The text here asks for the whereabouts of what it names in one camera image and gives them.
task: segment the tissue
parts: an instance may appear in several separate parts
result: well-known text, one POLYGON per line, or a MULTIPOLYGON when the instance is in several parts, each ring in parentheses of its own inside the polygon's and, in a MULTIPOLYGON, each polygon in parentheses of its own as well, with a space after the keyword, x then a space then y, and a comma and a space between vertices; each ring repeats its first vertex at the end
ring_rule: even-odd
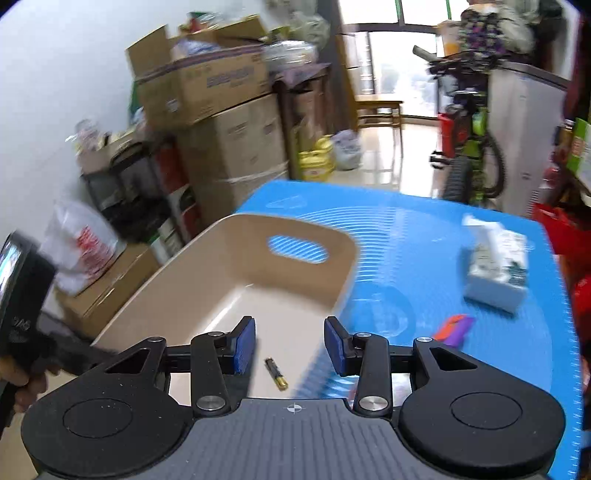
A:
POLYGON ((476 239, 464 296, 515 313, 527 294, 527 237, 472 215, 462 225, 476 239))

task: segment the bicycle tire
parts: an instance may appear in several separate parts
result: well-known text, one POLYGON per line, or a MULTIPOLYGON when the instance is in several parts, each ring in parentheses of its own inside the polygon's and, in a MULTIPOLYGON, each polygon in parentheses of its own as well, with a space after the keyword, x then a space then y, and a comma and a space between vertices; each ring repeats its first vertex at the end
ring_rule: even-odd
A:
POLYGON ((468 157, 456 157, 449 168, 441 198, 468 205, 472 197, 472 161, 468 157))
POLYGON ((495 199, 505 189, 505 159, 503 158, 503 153, 501 152, 499 145, 496 143, 495 138, 490 132, 486 132, 486 136, 482 144, 482 151, 484 152, 487 147, 491 148, 492 156, 495 158, 496 183, 493 187, 484 187, 483 193, 485 198, 495 199))

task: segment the bicycle wheel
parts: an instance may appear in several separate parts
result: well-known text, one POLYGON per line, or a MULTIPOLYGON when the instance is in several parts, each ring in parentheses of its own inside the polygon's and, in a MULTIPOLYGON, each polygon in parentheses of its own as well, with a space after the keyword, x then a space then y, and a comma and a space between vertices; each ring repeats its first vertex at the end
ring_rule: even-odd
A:
POLYGON ((472 197, 472 161, 468 157, 456 157, 449 169, 441 198, 468 205, 472 197))
POLYGON ((494 179, 492 186, 485 182, 484 197, 488 199, 497 198, 505 188, 505 160, 503 153, 496 143, 495 138, 487 132, 482 142, 482 154, 484 157, 484 172, 487 180, 494 179))

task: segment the bicycle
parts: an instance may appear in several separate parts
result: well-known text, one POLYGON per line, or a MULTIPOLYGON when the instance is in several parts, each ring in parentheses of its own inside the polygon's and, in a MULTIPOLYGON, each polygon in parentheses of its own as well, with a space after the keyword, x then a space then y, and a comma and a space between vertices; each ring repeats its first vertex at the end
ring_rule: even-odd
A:
POLYGON ((446 92, 453 102, 438 115, 441 151, 430 156, 434 168, 450 167, 441 198, 487 206, 505 187, 502 151, 486 126, 488 72, 497 58, 472 50, 438 58, 417 46, 413 53, 429 62, 435 79, 451 76, 457 81, 457 88, 446 92))

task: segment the purple object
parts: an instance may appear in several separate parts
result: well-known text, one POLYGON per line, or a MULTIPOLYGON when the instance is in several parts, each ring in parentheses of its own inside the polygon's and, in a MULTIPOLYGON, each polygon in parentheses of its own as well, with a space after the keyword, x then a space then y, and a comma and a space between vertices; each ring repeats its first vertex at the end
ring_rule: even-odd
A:
POLYGON ((472 323, 474 323, 474 317, 469 317, 466 315, 456 323, 456 327, 453 329, 453 332, 443 341, 443 343, 458 348, 464 341, 464 336, 468 333, 468 330, 470 330, 472 323))

